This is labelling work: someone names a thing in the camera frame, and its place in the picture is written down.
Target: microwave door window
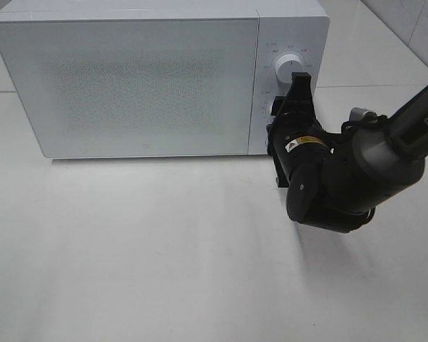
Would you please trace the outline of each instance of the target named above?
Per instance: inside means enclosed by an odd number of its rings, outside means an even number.
[[[246,154],[257,24],[0,24],[0,46],[47,157]]]

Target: microwave knob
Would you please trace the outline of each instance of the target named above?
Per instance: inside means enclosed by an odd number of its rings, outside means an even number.
[[[282,83],[290,84],[292,83],[292,73],[302,72],[303,66],[302,58],[294,53],[281,56],[275,64],[277,79]]]

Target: yellow label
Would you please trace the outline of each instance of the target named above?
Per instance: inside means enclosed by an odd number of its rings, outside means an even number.
[[[302,145],[302,144],[306,144],[306,143],[316,143],[316,144],[321,144],[326,146],[323,141],[321,141],[321,139],[316,138],[316,137],[312,137],[310,135],[306,135],[305,137],[299,137],[296,138],[292,141],[290,141],[286,146],[285,149],[287,150],[287,152],[290,152],[291,150],[293,150],[295,147]]]

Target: white table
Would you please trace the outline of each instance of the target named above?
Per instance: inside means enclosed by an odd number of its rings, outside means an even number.
[[[357,0],[322,124],[391,115],[428,69]],[[44,159],[0,62],[0,342],[428,341],[424,178],[350,234],[293,224],[268,157]]]

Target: microwave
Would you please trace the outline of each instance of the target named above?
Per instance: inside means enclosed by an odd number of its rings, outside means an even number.
[[[261,155],[329,23],[316,0],[13,0],[0,54],[48,158]]]

